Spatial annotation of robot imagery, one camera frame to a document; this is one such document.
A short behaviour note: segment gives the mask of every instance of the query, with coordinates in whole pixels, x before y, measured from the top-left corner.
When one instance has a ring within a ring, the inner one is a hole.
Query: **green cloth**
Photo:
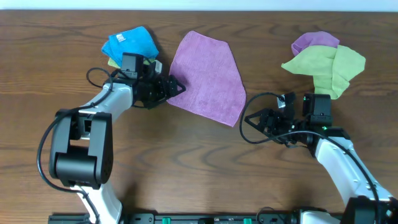
[[[366,59],[345,46],[309,46],[282,64],[293,74],[312,75],[315,93],[335,100],[348,88],[349,81],[365,69]]]
[[[150,60],[151,63],[155,61],[154,58],[150,58],[149,60]],[[148,65],[148,64],[149,64],[148,61],[145,60],[144,61],[144,65]],[[115,67],[115,68],[120,68],[119,65],[117,65],[117,63],[111,58],[109,58],[109,60],[108,60],[108,65],[112,66],[112,67]]]

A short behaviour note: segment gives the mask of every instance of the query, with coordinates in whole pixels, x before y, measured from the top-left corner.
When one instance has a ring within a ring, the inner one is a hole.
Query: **pink cloth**
[[[318,32],[307,32],[301,35],[293,44],[292,51],[294,56],[298,55],[302,50],[313,45],[322,45],[337,48],[340,40],[333,37],[331,34],[318,31]]]
[[[167,102],[231,127],[235,125],[246,92],[226,42],[190,31],[177,49],[170,74],[187,90]]]

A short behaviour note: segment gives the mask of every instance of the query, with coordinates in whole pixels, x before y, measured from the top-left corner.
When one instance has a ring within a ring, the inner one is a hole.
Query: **brown wooden surface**
[[[1,11],[0,223],[45,223],[52,212],[85,211],[77,195],[57,192],[42,181],[35,164],[37,145],[58,109],[82,105],[98,93],[85,73],[91,67],[111,70],[101,53],[107,36],[141,25],[151,30],[166,65],[190,30],[227,41],[248,97],[263,91],[299,96],[313,91],[311,77],[293,75],[280,65],[293,57],[290,45],[303,33],[330,32],[366,57],[365,71],[333,101],[335,125],[351,135],[376,179],[398,195],[398,14]],[[265,106],[275,106],[275,99],[258,100],[249,112]],[[111,182],[128,210],[344,209],[329,175],[306,149],[250,145],[241,139],[238,125],[229,128],[162,105],[126,111],[113,131]],[[49,141],[43,154],[46,170],[48,156]]]

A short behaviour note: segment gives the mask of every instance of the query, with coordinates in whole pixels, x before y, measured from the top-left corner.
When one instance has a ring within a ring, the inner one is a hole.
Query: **white background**
[[[398,12],[398,0],[0,0],[0,9]]]

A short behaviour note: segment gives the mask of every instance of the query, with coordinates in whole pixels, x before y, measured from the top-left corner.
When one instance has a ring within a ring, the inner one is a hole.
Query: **cloth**
[[[366,59],[348,47],[307,47],[282,68],[294,74],[312,75],[315,93],[335,100],[348,88],[349,81],[365,69]]]
[[[337,48],[340,43],[336,37],[331,34],[319,31],[319,32],[307,32],[301,35],[293,44],[292,51],[294,56],[298,55],[302,50],[313,45],[322,45]]]
[[[187,87],[167,100],[233,127],[246,101],[242,80],[226,42],[190,31],[181,41],[170,74]]]
[[[156,58],[159,54],[152,37],[144,27],[109,36],[101,51],[113,59],[119,67],[124,52],[141,54],[147,58]]]
[[[149,61],[152,63],[152,62],[155,61],[155,59],[154,58],[150,58]],[[112,66],[112,67],[115,67],[115,68],[120,68],[120,66],[111,58],[109,58],[109,60],[108,60],[108,65]],[[144,65],[149,65],[147,60],[144,60]]]

